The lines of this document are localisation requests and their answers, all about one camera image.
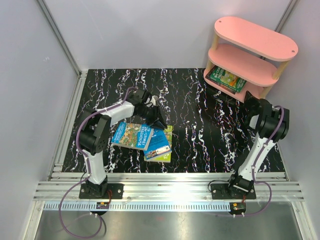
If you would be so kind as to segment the blue 26-Storey Treehouse book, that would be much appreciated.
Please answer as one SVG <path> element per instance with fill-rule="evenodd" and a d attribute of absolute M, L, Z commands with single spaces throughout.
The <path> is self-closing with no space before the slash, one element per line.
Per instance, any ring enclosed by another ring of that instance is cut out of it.
<path fill-rule="evenodd" d="M 119 147 L 146 151 L 154 129 L 146 124 L 121 122 L 111 144 Z"/>

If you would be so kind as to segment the green 104-Storey Treehouse book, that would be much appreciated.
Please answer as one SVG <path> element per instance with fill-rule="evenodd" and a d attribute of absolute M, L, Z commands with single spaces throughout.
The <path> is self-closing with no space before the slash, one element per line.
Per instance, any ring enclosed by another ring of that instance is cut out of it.
<path fill-rule="evenodd" d="M 240 93 L 247 83 L 247 81 L 241 77 L 218 66 L 214 66 L 206 77 L 232 87 L 237 91 L 237 93 Z"/>

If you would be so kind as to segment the pink three-tier shelf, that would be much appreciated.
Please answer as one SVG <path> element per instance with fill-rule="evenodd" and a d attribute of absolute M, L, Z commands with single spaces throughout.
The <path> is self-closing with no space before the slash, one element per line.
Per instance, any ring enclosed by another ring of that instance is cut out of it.
<path fill-rule="evenodd" d="M 204 80 L 240 102 L 247 93 L 264 99 L 298 51 L 296 42 L 286 35 L 237 16 L 224 16 L 214 23 Z M 243 90 L 232 93 L 207 78 L 215 66 L 244 79 Z"/>

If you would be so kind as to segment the Tale of Two Cities book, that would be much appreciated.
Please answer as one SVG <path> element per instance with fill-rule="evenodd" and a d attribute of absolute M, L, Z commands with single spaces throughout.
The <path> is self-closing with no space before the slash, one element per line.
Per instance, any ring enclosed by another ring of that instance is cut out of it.
<path fill-rule="evenodd" d="M 214 81 L 214 80 L 210 79 L 207 76 L 205 77 L 205 80 L 208 80 L 209 83 L 214 84 L 215 86 L 219 86 L 220 88 L 222 88 L 222 89 L 224 89 L 224 90 L 226 90 L 226 91 L 228 91 L 228 92 L 230 92 L 232 94 L 236 94 L 237 93 L 237 91 L 234 88 L 232 88 L 230 86 L 227 86 L 227 85 L 225 85 L 225 84 L 223 84 L 221 82 Z"/>

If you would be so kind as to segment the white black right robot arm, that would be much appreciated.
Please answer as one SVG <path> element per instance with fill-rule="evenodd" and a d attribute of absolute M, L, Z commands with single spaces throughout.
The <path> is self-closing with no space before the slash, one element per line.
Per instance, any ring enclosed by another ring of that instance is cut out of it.
<path fill-rule="evenodd" d="M 290 110 L 287 108 L 274 106 L 268 100 L 258 99 L 248 91 L 244 106 L 249 110 L 246 123 L 249 128 L 256 130 L 256 137 L 245 161 L 228 180 L 226 192 L 233 199 L 251 193 L 261 164 L 270 150 L 285 138 L 290 127 Z"/>

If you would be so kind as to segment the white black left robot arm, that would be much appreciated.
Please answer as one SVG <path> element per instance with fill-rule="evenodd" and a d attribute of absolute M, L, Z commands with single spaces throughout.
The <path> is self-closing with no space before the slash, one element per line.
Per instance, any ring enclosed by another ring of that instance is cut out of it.
<path fill-rule="evenodd" d="M 103 151 L 108 145 L 110 128 L 119 121 L 139 116 L 152 129 L 164 130 L 158 96 L 147 90 L 130 87 L 123 100 L 97 110 L 86 110 L 77 130 L 75 143 L 83 155 L 87 177 L 80 181 L 80 197 L 101 199 L 108 194 L 108 177 L 104 170 Z"/>

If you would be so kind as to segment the blue back-cover book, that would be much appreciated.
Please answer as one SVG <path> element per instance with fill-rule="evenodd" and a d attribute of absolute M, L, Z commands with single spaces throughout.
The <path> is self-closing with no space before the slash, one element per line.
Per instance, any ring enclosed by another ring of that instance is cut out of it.
<path fill-rule="evenodd" d="M 153 162 L 152 159 L 165 154 L 167 152 L 172 152 L 172 149 L 170 149 L 169 146 L 162 145 L 162 140 L 166 140 L 166 137 L 164 136 L 164 130 L 155 129 L 153 131 L 153 135 L 151 137 L 151 140 L 149 142 L 148 148 L 146 151 L 144 151 L 144 160 L 146 162 Z"/>

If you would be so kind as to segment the lime green book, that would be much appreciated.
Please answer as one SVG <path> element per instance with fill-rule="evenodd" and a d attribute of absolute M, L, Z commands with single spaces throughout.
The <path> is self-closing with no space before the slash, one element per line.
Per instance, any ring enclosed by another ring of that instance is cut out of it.
<path fill-rule="evenodd" d="M 168 125 L 167 129 L 165 129 L 163 131 L 163 134 L 164 134 L 166 140 L 163 139 L 161 141 L 161 144 L 163 146 L 169 146 L 170 149 L 172 149 L 173 129 L 174 128 L 172 125 Z M 171 161 L 171 154 L 172 154 L 171 152 L 166 152 L 160 156 L 157 156 L 157 157 L 151 159 L 150 161 L 151 162 L 169 163 Z"/>

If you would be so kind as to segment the black marble pattern mat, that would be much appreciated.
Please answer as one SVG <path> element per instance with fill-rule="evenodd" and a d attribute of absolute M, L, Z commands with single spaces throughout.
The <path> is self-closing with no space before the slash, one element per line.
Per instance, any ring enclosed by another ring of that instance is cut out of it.
<path fill-rule="evenodd" d="M 146 162 L 142 151 L 108 145 L 103 153 L 107 173 L 234 171 L 246 159 L 256 133 L 245 126 L 248 111 L 243 104 L 207 85 L 203 73 L 201 68 L 90 69 L 62 170 L 86 170 L 75 143 L 84 110 L 113 105 L 129 87 L 136 87 L 159 97 L 161 114 L 173 128 L 170 162 Z"/>

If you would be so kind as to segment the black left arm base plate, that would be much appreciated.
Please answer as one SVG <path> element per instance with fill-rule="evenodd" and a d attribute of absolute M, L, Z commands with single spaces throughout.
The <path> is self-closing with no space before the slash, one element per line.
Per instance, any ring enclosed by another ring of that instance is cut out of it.
<path fill-rule="evenodd" d="M 106 183 L 98 186 L 92 184 L 82 184 L 80 187 L 79 198 L 80 199 L 116 199 L 121 200 L 123 198 L 124 185 L 121 183 Z"/>

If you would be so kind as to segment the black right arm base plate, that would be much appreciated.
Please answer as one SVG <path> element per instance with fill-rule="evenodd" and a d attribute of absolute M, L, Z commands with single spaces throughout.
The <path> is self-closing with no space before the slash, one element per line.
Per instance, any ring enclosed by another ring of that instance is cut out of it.
<path fill-rule="evenodd" d="M 255 190 L 245 192 L 236 187 L 229 187 L 227 183 L 211 183 L 209 190 L 213 200 L 255 200 Z"/>

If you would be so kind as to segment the right corner aluminium post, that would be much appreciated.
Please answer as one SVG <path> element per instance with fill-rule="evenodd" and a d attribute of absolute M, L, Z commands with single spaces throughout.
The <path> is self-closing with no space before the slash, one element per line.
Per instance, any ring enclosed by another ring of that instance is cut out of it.
<path fill-rule="evenodd" d="M 300 0 L 290 0 L 287 4 L 282 16 L 280 17 L 274 31 L 281 33 L 287 22 L 289 21 L 292 13 L 295 11 L 296 7 L 300 3 Z"/>

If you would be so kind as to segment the corner aluminium post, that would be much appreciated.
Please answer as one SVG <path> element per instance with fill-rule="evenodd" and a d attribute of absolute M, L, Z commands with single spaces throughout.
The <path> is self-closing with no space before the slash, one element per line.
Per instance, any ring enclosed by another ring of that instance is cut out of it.
<path fill-rule="evenodd" d="M 75 58 L 73 57 L 70 48 L 68 47 L 60 29 L 57 25 L 47 3 L 45 0 L 35 0 L 37 3 L 41 13 L 43 14 L 45 20 L 47 21 L 53 35 L 55 36 L 60 48 L 62 49 L 65 57 L 67 58 L 70 66 L 72 67 L 73 71 L 75 72 L 76 76 L 79 78 L 82 74 L 82 70 L 78 66 Z"/>
<path fill-rule="evenodd" d="M 296 7 L 300 3 L 300 0 L 290 0 L 287 4 L 282 16 L 280 17 L 274 31 L 281 33 L 287 22 L 289 21 L 292 13 L 295 11 Z"/>

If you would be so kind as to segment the aluminium rail frame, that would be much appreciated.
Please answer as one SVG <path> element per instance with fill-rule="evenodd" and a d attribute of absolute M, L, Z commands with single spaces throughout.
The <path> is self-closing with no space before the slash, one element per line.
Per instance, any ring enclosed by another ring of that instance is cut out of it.
<path fill-rule="evenodd" d="M 80 188 L 77 182 L 83 172 L 64 172 L 63 162 L 72 135 L 80 99 L 88 71 L 81 74 L 76 86 L 74 101 L 68 114 L 66 132 L 55 155 L 54 168 L 48 180 L 40 182 L 34 198 L 38 201 L 58 201 L 62 197 L 74 201 L 78 198 Z M 211 197 L 208 183 L 213 179 L 226 180 L 231 172 L 178 172 L 178 173 L 107 173 L 111 183 L 124 184 L 123 198 L 126 201 L 192 201 L 207 200 Z"/>

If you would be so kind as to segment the left corner aluminium post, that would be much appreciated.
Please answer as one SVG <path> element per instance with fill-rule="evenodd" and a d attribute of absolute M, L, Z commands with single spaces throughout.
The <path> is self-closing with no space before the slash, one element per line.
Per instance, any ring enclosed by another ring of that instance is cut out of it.
<path fill-rule="evenodd" d="M 53 35 L 55 36 L 60 48 L 62 49 L 65 57 L 67 58 L 70 66 L 72 67 L 73 71 L 75 72 L 76 76 L 79 78 L 82 74 L 82 70 L 78 66 L 75 58 L 73 57 L 70 48 L 68 47 L 60 29 L 57 25 L 47 3 L 45 0 L 35 0 L 37 3 L 41 13 L 43 14 L 45 20 L 47 21 Z"/>

